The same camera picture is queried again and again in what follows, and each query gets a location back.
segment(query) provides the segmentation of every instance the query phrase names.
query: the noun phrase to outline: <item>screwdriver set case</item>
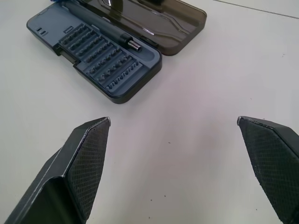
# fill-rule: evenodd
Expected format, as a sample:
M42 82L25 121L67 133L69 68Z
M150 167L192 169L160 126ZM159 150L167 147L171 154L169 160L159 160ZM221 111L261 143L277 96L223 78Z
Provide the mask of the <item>screwdriver set case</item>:
M162 4L172 1L175 6L180 2L165 0ZM134 4L141 11L144 8L149 10L148 4L143 4L142 1L97 0L97 3L98 6L111 8L103 8L101 11L102 8L92 6L95 4L93 0L55 2L32 17L27 22L27 28L58 56L66 57L80 75L117 104L130 100L160 71L160 51L167 55L178 53L203 29L206 20L203 11L180 2L186 6L183 9L189 9L193 14L187 16L188 12L185 11L184 14L180 14L179 20L178 12L163 6L167 12L163 16L159 12L158 17L161 16L160 20L166 22L157 24L160 26L160 30L157 31L143 26L143 23L137 20L129 20L129 11L125 14L118 13L119 4L121 8L126 9L127 3ZM196 14L194 10L203 14L204 22L196 22L193 18ZM172 17L171 12L176 14L176 17ZM138 24L136 30L133 30L132 24ZM146 34L142 34L141 30L146 30Z

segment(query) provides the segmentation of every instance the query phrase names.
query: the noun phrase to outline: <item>plastic case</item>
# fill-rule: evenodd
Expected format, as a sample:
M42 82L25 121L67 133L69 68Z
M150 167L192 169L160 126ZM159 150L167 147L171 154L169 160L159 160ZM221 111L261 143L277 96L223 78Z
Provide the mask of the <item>plastic case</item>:
M104 31L94 26L93 21L73 15L63 3L56 2L32 17L27 28L58 56L72 62L79 74L117 104L130 100L160 71L159 50L167 55L178 53L203 29L206 21L203 11L177 0L165 0L160 6L135 0L68 2L80 5L89 15L110 22L126 34L131 33L142 51L117 44L103 35ZM128 15L136 18L129 20Z

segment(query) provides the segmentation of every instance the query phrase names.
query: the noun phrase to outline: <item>case lid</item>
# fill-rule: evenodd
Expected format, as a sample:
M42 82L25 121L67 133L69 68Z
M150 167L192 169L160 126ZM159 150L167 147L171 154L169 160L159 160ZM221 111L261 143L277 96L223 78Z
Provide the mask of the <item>case lid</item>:
M180 0L81 0L92 12L175 55L205 26L206 12Z

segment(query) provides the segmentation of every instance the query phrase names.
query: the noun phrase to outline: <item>white table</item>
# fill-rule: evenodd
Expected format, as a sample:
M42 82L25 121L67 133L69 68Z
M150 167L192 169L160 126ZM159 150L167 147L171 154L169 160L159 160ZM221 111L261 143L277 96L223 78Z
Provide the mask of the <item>white table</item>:
M88 224L280 223L236 121L299 133L299 20L187 2L207 12L205 29L123 105L27 30L50 1L0 2L0 223L73 128L104 116L112 126Z

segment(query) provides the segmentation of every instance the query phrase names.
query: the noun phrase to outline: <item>screwdriver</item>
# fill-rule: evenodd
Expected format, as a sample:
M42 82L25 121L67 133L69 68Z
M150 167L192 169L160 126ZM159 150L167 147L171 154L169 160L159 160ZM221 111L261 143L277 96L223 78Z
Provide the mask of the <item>screwdriver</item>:
M89 11L79 3L63 1L61 5L66 7L74 16L80 18L89 25L94 25L99 28L103 35L107 36L119 45L125 48L132 48L137 52L142 51L142 47L133 40L133 37L119 29L117 26L100 18L98 15Z

